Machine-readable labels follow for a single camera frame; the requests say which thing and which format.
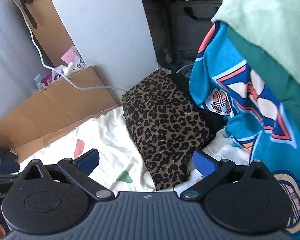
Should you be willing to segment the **leopard print garment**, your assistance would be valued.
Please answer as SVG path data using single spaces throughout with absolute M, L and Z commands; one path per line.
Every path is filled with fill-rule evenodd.
M 196 149 L 214 137 L 189 97 L 162 70 L 156 70 L 122 96 L 128 132 L 157 191 L 186 182 Z

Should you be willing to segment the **brown cardboard sheet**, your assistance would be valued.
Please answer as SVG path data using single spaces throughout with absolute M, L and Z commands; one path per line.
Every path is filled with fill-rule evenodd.
M 117 106 L 93 67 L 41 87 L 46 74 L 20 9 L 0 0 L 0 149 L 19 160 Z

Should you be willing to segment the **blue patterned garment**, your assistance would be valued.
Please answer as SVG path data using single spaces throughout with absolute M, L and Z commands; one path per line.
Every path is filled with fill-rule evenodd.
M 250 160 L 261 160 L 292 202 L 286 233 L 300 239 L 300 132 L 262 78 L 216 22 L 204 38 L 190 76 L 196 105 L 228 120 L 226 133 Z

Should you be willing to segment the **purple white refill pouch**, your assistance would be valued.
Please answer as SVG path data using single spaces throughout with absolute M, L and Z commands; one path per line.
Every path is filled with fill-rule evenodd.
M 61 57 L 61 60 L 64 61 L 66 65 L 65 66 L 60 65 L 56 67 L 56 70 L 58 70 L 65 76 L 73 74 L 74 72 L 77 72 L 84 68 L 87 68 L 85 61 L 83 60 L 78 49 L 75 46 L 70 47 L 65 52 L 65 54 Z M 47 74 L 47 76 L 42 78 L 40 83 L 42 84 L 43 87 L 46 87 L 61 78 L 62 78 L 61 74 L 59 74 L 55 70 L 52 70 L 49 74 Z

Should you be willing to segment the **dark green garment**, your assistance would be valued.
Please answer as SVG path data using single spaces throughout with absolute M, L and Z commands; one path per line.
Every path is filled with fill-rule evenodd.
M 283 103 L 300 132 L 300 85 L 262 48 L 246 41 L 230 27 L 227 34 L 238 52 Z

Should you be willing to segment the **black suitcase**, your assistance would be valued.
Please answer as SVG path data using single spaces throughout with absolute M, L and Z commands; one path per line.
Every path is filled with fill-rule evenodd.
M 222 0 L 142 0 L 159 66 L 194 63 Z

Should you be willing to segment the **mint green folded garment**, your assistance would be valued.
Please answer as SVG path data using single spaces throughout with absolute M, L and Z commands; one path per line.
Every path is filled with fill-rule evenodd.
M 223 0 L 211 21 L 262 48 L 300 85 L 300 0 Z

